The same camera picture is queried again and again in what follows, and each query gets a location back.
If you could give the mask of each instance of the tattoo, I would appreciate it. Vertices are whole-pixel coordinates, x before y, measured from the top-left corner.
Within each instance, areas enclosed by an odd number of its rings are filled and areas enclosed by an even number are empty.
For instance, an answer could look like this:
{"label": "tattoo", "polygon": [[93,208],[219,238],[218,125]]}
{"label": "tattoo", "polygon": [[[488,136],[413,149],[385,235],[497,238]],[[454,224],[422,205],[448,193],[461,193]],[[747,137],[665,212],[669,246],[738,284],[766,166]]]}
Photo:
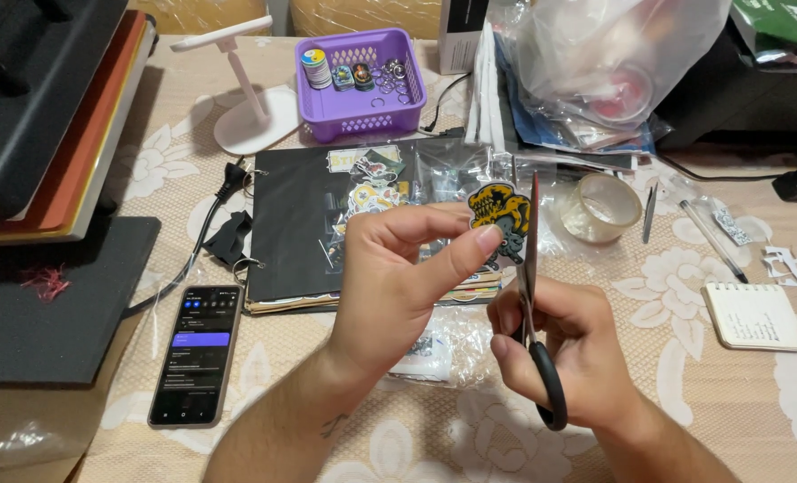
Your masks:
{"label": "tattoo", "polygon": [[339,425],[341,420],[342,419],[347,419],[348,417],[349,416],[347,414],[339,414],[338,416],[336,416],[335,418],[327,421],[326,423],[321,424],[322,428],[325,428],[325,427],[329,426],[329,429],[327,431],[321,433],[321,437],[323,439],[326,439],[326,438],[332,436],[333,431],[336,430],[336,426]]}

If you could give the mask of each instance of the small spiral notebook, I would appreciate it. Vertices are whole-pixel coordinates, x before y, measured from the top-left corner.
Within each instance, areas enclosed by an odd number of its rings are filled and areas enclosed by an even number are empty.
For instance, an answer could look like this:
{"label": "small spiral notebook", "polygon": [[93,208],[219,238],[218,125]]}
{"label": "small spiral notebook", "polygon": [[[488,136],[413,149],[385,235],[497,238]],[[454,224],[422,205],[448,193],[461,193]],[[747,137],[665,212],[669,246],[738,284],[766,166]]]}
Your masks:
{"label": "small spiral notebook", "polygon": [[703,297],[723,346],[797,352],[797,317],[783,287],[710,283]]}

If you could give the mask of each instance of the binder ring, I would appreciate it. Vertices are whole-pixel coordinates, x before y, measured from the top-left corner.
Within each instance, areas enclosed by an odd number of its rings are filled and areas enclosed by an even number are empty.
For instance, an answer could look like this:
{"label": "binder ring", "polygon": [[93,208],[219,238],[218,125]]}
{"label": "binder ring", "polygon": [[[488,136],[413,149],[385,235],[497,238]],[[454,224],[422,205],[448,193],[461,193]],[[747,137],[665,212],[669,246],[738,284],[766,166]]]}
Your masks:
{"label": "binder ring", "polygon": [[242,280],[240,278],[240,276],[238,275],[238,269],[237,269],[237,266],[240,264],[241,261],[254,263],[255,266],[258,267],[258,268],[264,268],[264,267],[266,267],[266,265],[264,265],[264,262],[259,261],[259,260],[255,259],[255,258],[241,258],[241,259],[237,260],[236,262],[234,262],[234,265],[232,266],[232,275],[234,276],[234,281],[236,281],[238,283],[238,285],[242,285],[242,286],[245,287],[246,286],[246,280]]}
{"label": "binder ring", "polygon": [[255,175],[259,174],[261,176],[266,176],[269,173],[267,171],[261,169],[253,169],[251,171],[247,171],[246,175],[243,177],[243,192],[250,196],[255,196]]}

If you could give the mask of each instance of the phone screen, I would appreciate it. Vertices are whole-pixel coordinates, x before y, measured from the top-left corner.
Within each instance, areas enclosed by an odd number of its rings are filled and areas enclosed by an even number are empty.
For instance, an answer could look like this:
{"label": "phone screen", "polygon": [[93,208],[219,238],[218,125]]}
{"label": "phone screen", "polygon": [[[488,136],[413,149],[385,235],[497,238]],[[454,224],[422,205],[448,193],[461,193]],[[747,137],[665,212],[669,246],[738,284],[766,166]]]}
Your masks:
{"label": "phone screen", "polygon": [[183,293],[150,424],[213,422],[232,349],[240,287],[189,287]]}

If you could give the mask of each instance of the power cord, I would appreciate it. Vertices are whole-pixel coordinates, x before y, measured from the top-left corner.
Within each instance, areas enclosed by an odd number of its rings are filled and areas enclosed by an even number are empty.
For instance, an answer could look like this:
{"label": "power cord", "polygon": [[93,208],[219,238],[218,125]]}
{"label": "power cord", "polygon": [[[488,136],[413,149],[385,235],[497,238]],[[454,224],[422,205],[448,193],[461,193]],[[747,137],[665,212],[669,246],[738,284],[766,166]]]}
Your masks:
{"label": "power cord", "polygon": [[435,107],[435,120],[431,121],[431,124],[429,124],[427,127],[420,127],[419,129],[417,129],[418,132],[422,134],[426,134],[427,132],[428,136],[437,136],[437,134],[433,134],[433,131],[435,130],[435,126],[437,126],[437,118],[440,116],[440,104],[443,102],[443,97],[447,94],[447,92],[449,92],[453,87],[455,87],[455,85],[458,82],[465,80],[470,75],[471,73],[460,76],[459,78],[452,81],[452,83],[449,84],[447,88],[440,93],[440,97],[437,99],[437,106]]}
{"label": "power cord", "polygon": [[240,157],[236,163],[226,163],[225,181],[222,183],[220,190],[215,193],[216,199],[213,201],[213,204],[210,205],[208,215],[204,217],[204,224],[201,225],[201,232],[199,232],[198,238],[196,239],[196,246],[193,247],[192,253],[189,254],[189,259],[178,272],[178,275],[154,295],[136,303],[133,307],[125,309],[124,313],[122,313],[123,319],[140,313],[152,304],[159,302],[169,295],[171,291],[175,290],[183,280],[186,280],[189,271],[192,270],[193,265],[196,263],[196,258],[201,251],[201,245],[204,243],[205,236],[208,235],[208,228],[210,227],[210,222],[213,221],[213,217],[216,215],[216,211],[220,209],[223,203],[231,198],[232,194],[243,187],[243,180],[246,178],[246,170],[240,166],[241,164],[243,164],[243,157]]}
{"label": "power cord", "polygon": [[669,157],[658,153],[657,155],[661,158],[665,163],[669,164],[675,169],[678,169],[682,173],[687,174],[691,178],[697,181],[764,181],[764,180],[776,180],[780,178],[782,174],[764,174],[761,176],[703,176],[701,174],[694,173],[690,169],[683,167],[681,164],[673,161]]}

